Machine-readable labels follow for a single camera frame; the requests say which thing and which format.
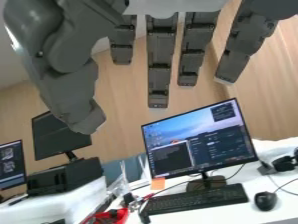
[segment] monitor base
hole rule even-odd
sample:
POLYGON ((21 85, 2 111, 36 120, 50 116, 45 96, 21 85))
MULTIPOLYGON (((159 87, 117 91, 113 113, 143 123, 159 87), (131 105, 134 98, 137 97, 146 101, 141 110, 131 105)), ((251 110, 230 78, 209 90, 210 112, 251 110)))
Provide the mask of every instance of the monitor base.
POLYGON ((202 173, 202 179, 193 180, 187 183, 186 192, 211 189, 226 185, 226 179, 223 176, 209 177, 206 173, 202 173))

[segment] screen display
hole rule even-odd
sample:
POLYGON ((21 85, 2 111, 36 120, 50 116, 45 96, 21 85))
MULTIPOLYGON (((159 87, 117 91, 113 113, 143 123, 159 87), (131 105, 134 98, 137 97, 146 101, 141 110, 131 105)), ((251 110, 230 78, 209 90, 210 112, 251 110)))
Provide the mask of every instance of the screen display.
POLYGON ((142 134, 154 178, 257 161, 235 99, 146 124, 142 134))
POLYGON ((36 160, 92 145, 90 135, 73 132, 50 112, 32 119, 32 129, 36 160))
POLYGON ((0 190, 25 183, 21 141, 0 145, 0 190))

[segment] gray robot arm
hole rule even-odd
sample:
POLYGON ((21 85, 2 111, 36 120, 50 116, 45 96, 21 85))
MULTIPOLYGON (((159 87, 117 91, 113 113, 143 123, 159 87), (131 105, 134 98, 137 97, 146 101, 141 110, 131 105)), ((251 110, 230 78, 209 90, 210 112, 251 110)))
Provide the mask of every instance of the gray robot arm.
POLYGON ((275 31, 279 20, 298 13, 296 0, 242 0, 219 60, 215 80, 233 84, 275 31))
POLYGON ((92 47, 102 37, 114 36, 125 8, 125 1, 96 0, 9 0, 5 5, 14 51, 41 99, 82 134, 92 134, 105 122, 93 99, 98 68, 92 47))

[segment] desktop computer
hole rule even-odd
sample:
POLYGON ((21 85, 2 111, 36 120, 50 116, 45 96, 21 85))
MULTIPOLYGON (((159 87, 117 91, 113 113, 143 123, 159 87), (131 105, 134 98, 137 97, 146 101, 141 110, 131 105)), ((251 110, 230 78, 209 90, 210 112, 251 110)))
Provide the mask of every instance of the desktop computer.
POLYGON ((229 186, 223 176, 209 177, 206 174, 258 160, 237 99, 145 124, 141 128, 151 178, 202 174, 202 179, 189 182, 187 192, 182 195, 151 198, 145 208, 149 214, 202 208, 206 206, 203 201, 214 202, 207 206, 247 201, 241 184, 229 186), (194 189, 201 189, 201 193, 193 193, 194 189))
POLYGON ((18 140, 0 145, 0 191, 24 184, 25 181, 22 142, 18 140))
POLYGON ((102 176, 98 158, 78 159, 73 150, 92 145, 90 135, 74 133, 50 112, 32 119, 34 157, 65 154, 69 163, 28 176, 28 195, 68 192, 102 176))

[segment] wall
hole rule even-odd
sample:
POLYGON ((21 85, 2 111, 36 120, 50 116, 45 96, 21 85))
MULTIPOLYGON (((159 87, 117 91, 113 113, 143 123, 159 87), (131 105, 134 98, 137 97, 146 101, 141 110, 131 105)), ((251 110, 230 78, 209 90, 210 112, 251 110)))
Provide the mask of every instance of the wall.
MULTIPOLYGON (((225 6, 214 32, 213 46, 221 58, 231 22, 239 6, 225 6)), ((298 16, 279 22, 275 33, 251 57, 227 96, 237 97, 251 136, 282 139, 298 136, 298 16)))
MULTIPOLYGON (((93 134, 93 145, 77 150, 78 157, 98 156, 102 162, 143 152, 141 125, 186 112, 225 99, 223 88, 213 82, 215 57, 209 49, 194 88, 177 86, 181 32, 177 36, 170 84, 170 102, 166 110, 147 108, 147 73, 145 38, 135 41, 134 59, 130 66, 116 66, 109 51, 96 56, 100 79, 96 99, 106 113, 108 121, 93 134)), ((38 92, 29 82, 0 91, 0 144, 22 139, 28 174, 66 162, 64 155, 34 161, 30 119, 46 111, 38 92)), ((1 194, 8 197, 25 191, 25 186, 1 194)))

